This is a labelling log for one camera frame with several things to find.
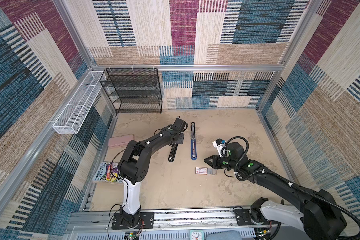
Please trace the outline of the red white staples box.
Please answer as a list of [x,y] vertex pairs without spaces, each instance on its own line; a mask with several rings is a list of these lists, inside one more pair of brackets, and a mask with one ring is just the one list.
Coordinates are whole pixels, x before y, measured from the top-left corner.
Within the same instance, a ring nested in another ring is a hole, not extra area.
[[202,167],[196,167],[195,173],[197,175],[216,175],[217,170],[213,168],[202,168]]

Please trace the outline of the blue stapler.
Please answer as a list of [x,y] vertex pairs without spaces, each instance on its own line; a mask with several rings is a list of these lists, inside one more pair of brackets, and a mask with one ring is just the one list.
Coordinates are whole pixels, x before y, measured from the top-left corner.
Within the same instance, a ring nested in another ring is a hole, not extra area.
[[196,124],[191,122],[191,159],[197,159],[197,147],[196,147]]

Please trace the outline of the black stapler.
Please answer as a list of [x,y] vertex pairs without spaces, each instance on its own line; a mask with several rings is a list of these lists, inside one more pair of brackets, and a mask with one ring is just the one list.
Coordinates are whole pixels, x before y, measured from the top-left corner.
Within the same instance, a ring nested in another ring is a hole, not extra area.
[[173,162],[175,160],[177,149],[178,149],[178,144],[177,143],[172,144],[172,148],[168,157],[169,162]]

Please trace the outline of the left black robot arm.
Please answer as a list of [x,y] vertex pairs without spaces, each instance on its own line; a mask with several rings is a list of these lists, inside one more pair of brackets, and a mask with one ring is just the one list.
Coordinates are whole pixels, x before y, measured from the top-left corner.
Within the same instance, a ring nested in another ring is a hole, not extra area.
[[141,182],[149,171],[152,155],[161,148],[170,146],[172,148],[169,162],[173,162],[178,145],[184,141],[184,131],[187,128],[187,123],[168,125],[146,140],[139,142],[132,140],[128,143],[118,164],[119,177],[124,184],[120,216],[127,226],[135,227],[141,221]]

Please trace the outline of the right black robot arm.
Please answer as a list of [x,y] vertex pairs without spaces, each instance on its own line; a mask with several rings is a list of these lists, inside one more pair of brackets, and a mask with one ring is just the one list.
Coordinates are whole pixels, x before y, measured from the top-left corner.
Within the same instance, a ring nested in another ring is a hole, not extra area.
[[305,232],[312,240],[360,240],[360,219],[338,205],[329,192],[302,187],[250,160],[249,147],[243,147],[237,139],[215,140],[218,154],[206,158],[205,163],[216,170],[234,171],[238,181],[262,186],[292,204],[288,207],[267,198],[256,200],[250,209],[255,224],[276,221]]

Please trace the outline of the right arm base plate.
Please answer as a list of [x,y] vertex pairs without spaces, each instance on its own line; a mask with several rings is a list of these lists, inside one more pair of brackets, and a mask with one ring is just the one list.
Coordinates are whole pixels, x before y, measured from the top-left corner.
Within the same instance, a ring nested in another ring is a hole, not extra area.
[[269,225],[277,226],[279,222],[269,221],[264,218],[258,210],[252,210],[251,208],[244,208],[241,206],[233,207],[233,213],[237,221],[238,226],[250,226],[250,225]]

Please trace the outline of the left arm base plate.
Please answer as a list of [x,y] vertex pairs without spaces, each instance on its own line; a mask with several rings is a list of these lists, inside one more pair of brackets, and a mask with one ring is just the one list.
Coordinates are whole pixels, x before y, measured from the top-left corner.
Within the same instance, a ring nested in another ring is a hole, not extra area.
[[137,212],[134,215],[126,212],[116,213],[112,220],[112,230],[138,230],[140,228],[152,229],[154,225],[154,212]]

